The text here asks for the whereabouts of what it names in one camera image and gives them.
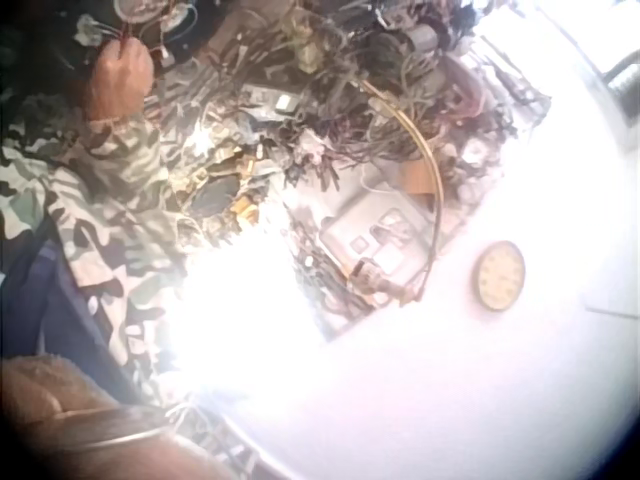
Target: camouflage shirt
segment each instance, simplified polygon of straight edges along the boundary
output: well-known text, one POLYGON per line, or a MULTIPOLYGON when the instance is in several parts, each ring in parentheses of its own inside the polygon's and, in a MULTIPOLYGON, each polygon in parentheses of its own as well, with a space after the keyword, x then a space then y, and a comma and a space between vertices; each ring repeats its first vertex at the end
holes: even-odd
POLYGON ((123 130, 72 125, 61 102, 28 99, 3 139, 0 281, 53 220, 111 354, 152 396, 156 327, 184 276, 159 135, 141 117, 123 130))

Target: white surface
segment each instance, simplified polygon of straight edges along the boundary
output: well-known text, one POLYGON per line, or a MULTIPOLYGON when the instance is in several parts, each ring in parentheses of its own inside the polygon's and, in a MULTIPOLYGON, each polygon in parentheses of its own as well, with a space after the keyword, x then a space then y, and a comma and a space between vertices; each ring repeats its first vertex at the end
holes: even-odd
MULTIPOLYGON (((280 376, 229 412, 289 474, 579 478, 630 427, 639 323, 587 312, 581 292, 622 232, 632 222, 637 229, 637 157, 618 154, 556 47, 522 47, 525 56, 549 52, 538 61, 554 105, 527 158, 438 261, 423 303, 381 312, 319 353, 291 358, 303 373, 280 376), (515 242, 527 262, 522 296, 504 314, 483 310, 470 285, 474 262, 497 240, 515 242)), ((627 268, 637 281, 637 264, 627 268)))

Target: sleeve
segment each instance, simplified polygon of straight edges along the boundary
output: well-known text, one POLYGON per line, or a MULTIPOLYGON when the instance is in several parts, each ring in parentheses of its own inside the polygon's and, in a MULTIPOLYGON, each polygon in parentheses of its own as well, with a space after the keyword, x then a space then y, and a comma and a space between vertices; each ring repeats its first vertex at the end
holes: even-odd
POLYGON ((159 151, 159 133, 142 115, 120 125, 88 128, 84 151, 72 166, 94 194, 113 197, 131 211, 164 206, 168 172, 159 151))

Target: person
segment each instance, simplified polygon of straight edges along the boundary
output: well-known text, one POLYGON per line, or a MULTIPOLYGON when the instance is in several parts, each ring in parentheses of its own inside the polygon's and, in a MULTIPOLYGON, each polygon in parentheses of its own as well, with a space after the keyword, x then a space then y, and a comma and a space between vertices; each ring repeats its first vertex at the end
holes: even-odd
POLYGON ((142 115, 153 69, 136 38, 110 41, 82 124, 45 122, 66 113, 32 96, 0 159, 2 356, 63 356, 126 403, 157 400, 155 339, 185 274, 159 132, 142 115))
MULTIPOLYGON (((1 379, 2 413, 49 478, 233 478, 203 449, 154 419, 153 411, 119 405, 60 357, 3 361, 1 379)), ((4 457, 4 463, 12 460, 4 457)), ((24 473, 33 465, 16 467, 24 473)))

